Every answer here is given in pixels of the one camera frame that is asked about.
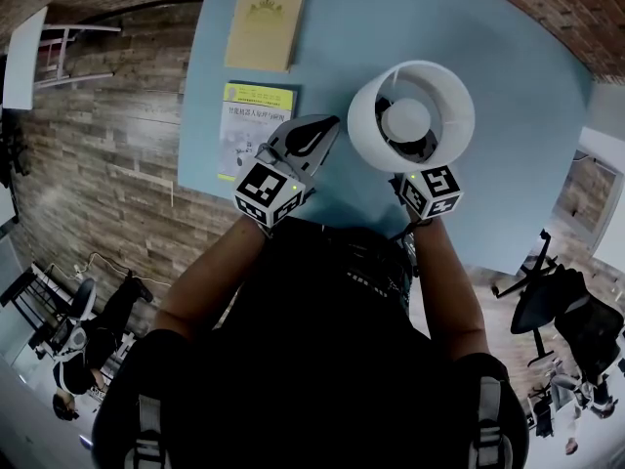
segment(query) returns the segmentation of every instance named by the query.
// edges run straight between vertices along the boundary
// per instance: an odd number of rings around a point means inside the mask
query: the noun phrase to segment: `white cylindrical object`
[[[413,143],[423,139],[431,123],[428,109],[412,98],[400,99],[382,115],[382,131],[396,143]]]
[[[440,115],[442,133],[434,153],[423,163],[397,153],[380,133],[375,103],[382,84],[392,75],[424,90]],[[387,172],[422,171],[448,165],[469,145],[476,125],[473,100],[464,83],[452,71],[427,61],[398,64],[362,87],[348,113],[348,132],[355,149],[371,166]]]

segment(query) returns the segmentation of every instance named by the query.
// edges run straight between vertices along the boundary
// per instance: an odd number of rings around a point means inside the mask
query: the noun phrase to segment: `shoulder strap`
[[[78,351],[68,350],[68,351],[65,352],[64,355],[57,356],[57,359],[56,359],[57,363],[59,364],[59,385],[61,386],[61,389],[63,389],[66,393],[69,393],[70,395],[75,395],[76,393],[72,393],[71,391],[69,391],[69,389],[65,385],[65,381],[64,381],[64,375],[65,375],[64,364],[69,362],[72,358],[74,358],[75,356],[78,356],[78,355],[82,355],[82,359],[83,359],[83,363],[84,363],[84,361],[85,361],[84,350],[78,350]]]
[[[469,447],[469,469],[512,468],[512,444],[501,433],[499,406],[501,383],[493,377],[482,377],[479,384],[479,430]]]
[[[126,469],[171,469],[169,452],[162,445],[160,400],[139,395],[141,433],[126,453]]]

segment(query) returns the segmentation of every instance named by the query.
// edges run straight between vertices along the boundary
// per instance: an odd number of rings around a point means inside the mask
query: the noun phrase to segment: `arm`
[[[412,220],[418,219],[412,211],[410,215]],[[442,220],[436,218],[427,227],[415,228],[414,243],[433,342],[452,360],[489,353],[478,298]]]
[[[102,376],[102,373],[97,368],[91,368],[89,371],[91,371],[92,375],[96,379],[96,385],[98,386],[98,389],[103,390],[105,387],[105,384],[104,384],[104,377]]]
[[[265,234],[241,217],[169,289],[152,330],[174,330],[190,339],[214,326],[263,250]]]

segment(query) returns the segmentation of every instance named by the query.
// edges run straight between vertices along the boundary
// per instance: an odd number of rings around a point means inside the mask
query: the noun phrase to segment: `yellow book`
[[[227,67],[288,72],[304,0],[237,0]]]
[[[234,181],[247,158],[290,120],[296,93],[262,85],[227,83],[224,89],[218,177]]]

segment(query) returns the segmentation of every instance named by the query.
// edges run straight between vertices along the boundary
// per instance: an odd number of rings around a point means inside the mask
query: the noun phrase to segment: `light blue table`
[[[585,120],[591,77],[560,42],[505,0],[306,0],[290,74],[224,68],[235,2],[202,7],[185,92],[181,186],[230,197],[230,184],[216,177],[230,80],[299,87],[298,114],[333,113],[345,127],[354,93],[374,76],[403,61],[434,61],[465,82],[477,115],[456,162],[465,196],[445,224],[463,262],[517,271],[547,224]],[[388,179],[344,132],[299,215],[398,233],[407,216]]]

